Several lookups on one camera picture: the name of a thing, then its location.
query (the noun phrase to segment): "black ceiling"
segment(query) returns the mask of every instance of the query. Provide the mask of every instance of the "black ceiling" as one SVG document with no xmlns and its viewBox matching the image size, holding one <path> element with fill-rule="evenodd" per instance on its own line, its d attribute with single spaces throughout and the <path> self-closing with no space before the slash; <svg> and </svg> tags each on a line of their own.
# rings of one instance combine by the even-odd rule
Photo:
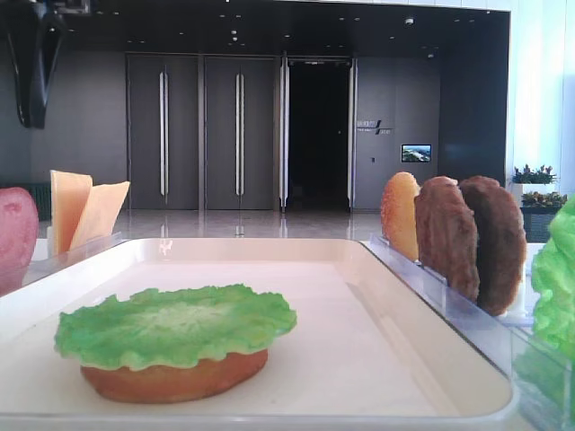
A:
<svg viewBox="0 0 575 431">
<path fill-rule="evenodd" d="M 404 23 L 409 16 L 412 26 Z M 68 15 L 66 22 L 67 44 L 81 49 L 426 57 L 493 26 L 508 28 L 509 14 L 273 0 L 99 0 L 92 16 Z"/>
</svg>

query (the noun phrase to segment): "gray wall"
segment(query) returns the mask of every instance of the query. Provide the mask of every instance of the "gray wall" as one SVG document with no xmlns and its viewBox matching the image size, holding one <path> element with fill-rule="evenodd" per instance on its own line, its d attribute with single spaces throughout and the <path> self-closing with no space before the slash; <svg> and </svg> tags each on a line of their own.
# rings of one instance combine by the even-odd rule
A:
<svg viewBox="0 0 575 431">
<path fill-rule="evenodd" d="M 12 62 L 0 42 L 0 183 L 29 181 L 30 167 L 31 133 L 18 120 Z"/>
<path fill-rule="evenodd" d="M 419 59 L 358 60 L 358 121 L 381 119 L 389 135 L 358 131 L 356 209 L 377 209 L 387 181 L 411 172 L 418 183 L 437 174 L 439 65 Z M 431 163 L 402 163 L 402 145 L 431 145 Z"/>
<path fill-rule="evenodd" d="M 509 23 L 503 24 L 461 40 L 443 58 L 440 175 L 485 175 L 505 187 Z"/>
<path fill-rule="evenodd" d="M 46 126 L 22 127 L 13 71 L 0 49 L 0 182 L 48 181 L 51 169 L 125 180 L 126 76 L 123 53 L 63 49 L 49 92 Z"/>
</svg>

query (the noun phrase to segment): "yellow cheese slice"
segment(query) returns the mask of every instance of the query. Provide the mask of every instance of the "yellow cheese slice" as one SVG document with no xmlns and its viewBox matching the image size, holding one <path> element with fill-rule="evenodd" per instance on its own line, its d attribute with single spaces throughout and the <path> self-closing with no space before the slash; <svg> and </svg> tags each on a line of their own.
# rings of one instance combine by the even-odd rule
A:
<svg viewBox="0 0 575 431">
<path fill-rule="evenodd" d="M 90 240 L 111 235 L 128 194 L 128 188 L 129 181 L 92 187 L 70 244 L 70 250 Z"/>
<path fill-rule="evenodd" d="M 52 181 L 52 253 L 58 255 L 70 250 L 72 237 L 92 189 L 92 177 L 59 171 L 50 171 L 50 177 Z"/>
</svg>

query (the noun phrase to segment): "tiled floor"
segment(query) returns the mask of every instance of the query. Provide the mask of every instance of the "tiled floor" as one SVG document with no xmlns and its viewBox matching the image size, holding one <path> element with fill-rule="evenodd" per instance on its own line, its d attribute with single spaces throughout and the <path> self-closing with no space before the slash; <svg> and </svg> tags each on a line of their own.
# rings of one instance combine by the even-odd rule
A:
<svg viewBox="0 0 575 431">
<path fill-rule="evenodd" d="M 46 238 L 42 223 L 40 237 Z M 380 233 L 377 213 L 273 211 L 146 211 L 120 213 L 114 228 L 123 238 L 264 237 L 344 238 L 364 241 Z"/>
</svg>

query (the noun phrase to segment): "television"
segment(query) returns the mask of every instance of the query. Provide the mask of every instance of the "television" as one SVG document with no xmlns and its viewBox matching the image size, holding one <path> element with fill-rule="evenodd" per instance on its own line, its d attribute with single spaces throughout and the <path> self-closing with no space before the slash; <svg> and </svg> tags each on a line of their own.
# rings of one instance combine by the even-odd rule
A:
<svg viewBox="0 0 575 431">
<path fill-rule="evenodd" d="M 431 162 L 431 145 L 402 145 L 403 163 Z"/>
</svg>

